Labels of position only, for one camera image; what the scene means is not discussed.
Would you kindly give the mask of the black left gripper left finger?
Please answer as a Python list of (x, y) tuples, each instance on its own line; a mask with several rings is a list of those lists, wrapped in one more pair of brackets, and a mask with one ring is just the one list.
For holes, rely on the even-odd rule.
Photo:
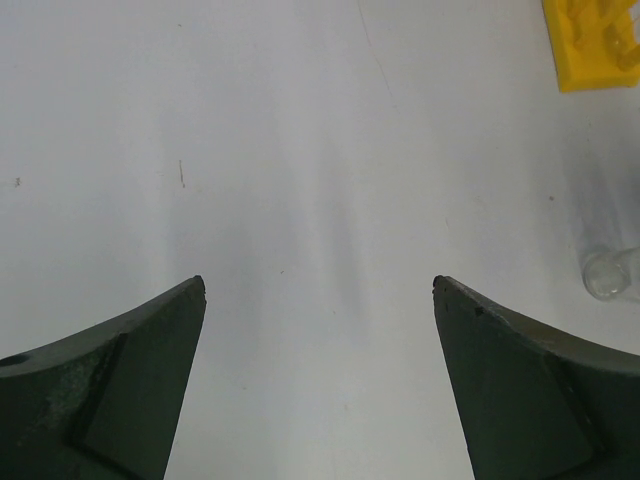
[(194, 276), (1, 361), (4, 479), (162, 479), (206, 310)]

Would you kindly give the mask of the yellow test tube rack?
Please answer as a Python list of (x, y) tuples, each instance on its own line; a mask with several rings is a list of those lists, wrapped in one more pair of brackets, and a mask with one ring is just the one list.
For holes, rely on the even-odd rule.
[(544, 0), (559, 91), (639, 85), (639, 3)]

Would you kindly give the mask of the small glass jar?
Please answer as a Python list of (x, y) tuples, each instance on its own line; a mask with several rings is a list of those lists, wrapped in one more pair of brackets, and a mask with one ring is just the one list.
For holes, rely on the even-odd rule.
[(639, 248), (602, 249), (583, 263), (586, 290), (599, 301), (639, 302)]

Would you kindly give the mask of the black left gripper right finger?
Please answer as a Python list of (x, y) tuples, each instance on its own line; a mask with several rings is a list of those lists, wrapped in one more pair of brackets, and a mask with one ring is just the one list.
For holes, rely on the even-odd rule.
[(639, 358), (447, 276), (437, 331), (477, 479), (636, 479)]

